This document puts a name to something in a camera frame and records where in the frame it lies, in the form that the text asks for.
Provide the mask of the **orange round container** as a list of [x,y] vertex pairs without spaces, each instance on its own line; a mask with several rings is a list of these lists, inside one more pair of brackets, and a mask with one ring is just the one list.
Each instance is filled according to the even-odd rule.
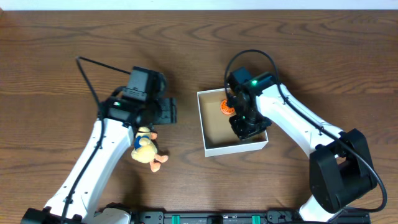
[[223,114],[225,115],[232,115],[235,113],[235,110],[233,107],[229,107],[228,106],[228,100],[224,99],[221,103],[220,103],[220,110]]

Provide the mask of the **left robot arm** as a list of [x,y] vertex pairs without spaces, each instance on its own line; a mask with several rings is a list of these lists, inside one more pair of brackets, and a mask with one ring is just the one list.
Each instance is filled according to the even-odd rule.
[[176,123],[176,102],[164,98],[162,73],[134,67],[126,86],[101,103],[85,149],[69,176],[42,210],[28,208],[22,223],[132,223],[128,209],[108,207],[97,213],[98,201],[141,126]]

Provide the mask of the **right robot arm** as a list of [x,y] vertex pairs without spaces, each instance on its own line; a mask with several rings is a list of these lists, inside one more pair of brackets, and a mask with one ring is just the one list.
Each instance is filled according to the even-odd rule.
[[305,221],[330,222],[345,206],[377,185],[365,136],[344,132],[296,100],[285,85],[266,72],[253,77],[244,67],[226,80],[228,105],[236,114],[229,122],[240,140],[264,132],[275,123],[308,156],[311,197],[300,207]]

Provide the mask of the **white cardboard box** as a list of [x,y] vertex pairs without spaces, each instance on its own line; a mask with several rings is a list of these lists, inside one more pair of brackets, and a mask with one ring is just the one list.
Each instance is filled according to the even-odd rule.
[[224,89],[199,91],[198,111],[206,157],[263,149],[269,142],[267,133],[240,140],[229,123],[231,115],[223,114],[221,102],[225,100]]

